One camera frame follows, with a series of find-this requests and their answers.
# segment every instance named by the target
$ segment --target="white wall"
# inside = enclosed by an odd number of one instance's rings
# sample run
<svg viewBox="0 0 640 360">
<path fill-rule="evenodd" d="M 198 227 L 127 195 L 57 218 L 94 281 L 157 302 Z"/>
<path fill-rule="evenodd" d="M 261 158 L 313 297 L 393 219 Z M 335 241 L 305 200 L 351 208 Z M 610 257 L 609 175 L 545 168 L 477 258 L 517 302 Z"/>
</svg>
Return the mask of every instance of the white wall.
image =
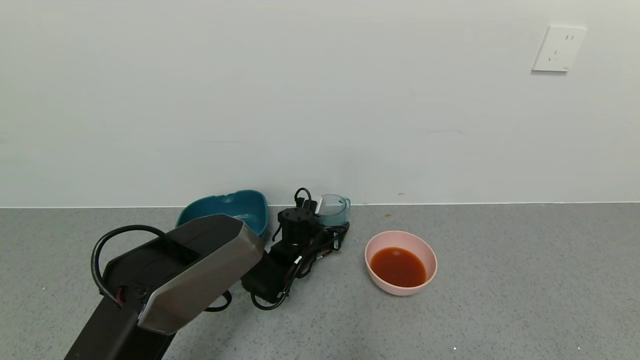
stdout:
<svg viewBox="0 0 640 360">
<path fill-rule="evenodd" d="M 640 200 L 635 0 L 0 4 L 2 207 Z"/>
</svg>

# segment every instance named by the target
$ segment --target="pink bowl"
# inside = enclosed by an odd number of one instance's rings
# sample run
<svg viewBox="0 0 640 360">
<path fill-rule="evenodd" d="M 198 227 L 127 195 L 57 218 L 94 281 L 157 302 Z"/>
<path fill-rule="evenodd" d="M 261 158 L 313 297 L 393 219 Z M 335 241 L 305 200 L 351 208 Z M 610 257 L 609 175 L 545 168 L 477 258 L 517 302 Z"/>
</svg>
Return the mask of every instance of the pink bowl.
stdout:
<svg viewBox="0 0 640 360">
<path fill-rule="evenodd" d="M 389 284 L 383 279 L 380 279 L 380 277 L 371 270 L 370 262 L 375 253 L 387 247 L 399 247 L 404 250 L 409 250 L 416 255 L 422 261 L 424 268 L 427 270 L 427 281 L 422 285 L 414 286 L 412 288 L 403 288 L 401 286 Z M 433 252 L 433 249 L 424 242 L 423 239 L 404 231 L 385 231 L 384 233 L 377 234 L 371 238 L 364 250 L 364 259 L 367 262 L 369 276 L 371 276 L 373 282 L 375 282 L 382 290 L 399 296 L 413 295 L 424 289 L 438 271 L 438 260 L 436 259 L 436 254 Z"/>
</svg>

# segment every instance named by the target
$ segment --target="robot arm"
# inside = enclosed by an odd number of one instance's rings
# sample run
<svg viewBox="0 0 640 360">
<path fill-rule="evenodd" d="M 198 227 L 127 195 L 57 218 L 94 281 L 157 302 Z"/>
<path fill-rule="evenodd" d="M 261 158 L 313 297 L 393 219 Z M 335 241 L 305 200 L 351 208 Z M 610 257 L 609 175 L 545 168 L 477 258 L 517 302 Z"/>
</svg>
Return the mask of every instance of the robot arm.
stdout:
<svg viewBox="0 0 640 360">
<path fill-rule="evenodd" d="M 112 296 L 101 300 L 65 360 L 160 360 L 179 329 L 221 295 L 230 301 L 227 289 L 263 251 L 242 221 L 220 214 L 111 260 L 104 282 Z"/>
</svg>

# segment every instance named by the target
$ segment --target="bowl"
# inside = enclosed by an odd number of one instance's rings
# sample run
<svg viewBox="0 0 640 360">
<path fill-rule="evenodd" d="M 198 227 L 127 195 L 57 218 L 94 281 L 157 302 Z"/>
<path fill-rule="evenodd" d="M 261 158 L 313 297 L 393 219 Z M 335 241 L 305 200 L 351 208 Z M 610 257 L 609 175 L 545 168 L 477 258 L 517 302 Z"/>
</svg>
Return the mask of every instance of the bowl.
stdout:
<svg viewBox="0 0 640 360">
<path fill-rule="evenodd" d="M 383 279 L 380 279 L 380 277 L 371 270 L 371 259 L 375 253 L 388 247 L 399 247 L 416 255 L 427 270 L 426 281 L 423 284 L 412 288 L 404 288 L 402 286 L 389 284 Z M 405 231 L 385 231 L 384 233 L 377 234 L 371 238 L 364 250 L 364 259 L 367 263 L 369 276 L 371 276 L 373 282 L 387 293 L 398 296 L 407 296 L 418 293 L 420 290 L 424 289 L 427 284 L 429 284 L 438 271 L 438 260 L 436 259 L 436 254 L 433 252 L 433 249 L 423 239 Z"/>
<path fill-rule="evenodd" d="M 196 200 L 182 210 L 175 226 L 207 215 L 226 214 L 240 219 L 266 241 L 269 209 L 261 192 L 240 190 L 227 195 L 213 195 Z"/>
</svg>

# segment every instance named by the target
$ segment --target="red liquid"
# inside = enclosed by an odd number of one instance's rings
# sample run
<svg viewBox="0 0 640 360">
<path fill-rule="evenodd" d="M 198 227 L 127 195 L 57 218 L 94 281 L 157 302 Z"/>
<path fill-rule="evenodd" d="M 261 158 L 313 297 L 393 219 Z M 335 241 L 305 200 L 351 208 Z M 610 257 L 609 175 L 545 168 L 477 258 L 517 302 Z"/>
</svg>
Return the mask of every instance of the red liquid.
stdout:
<svg viewBox="0 0 640 360">
<path fill-rule="evenodd" d="M 391 285 L 412 288 L 427 281 L 427 270 L 422 261 L 410 251 L 387 247 L 371 258 L 371 270 Z"/>
</svg>

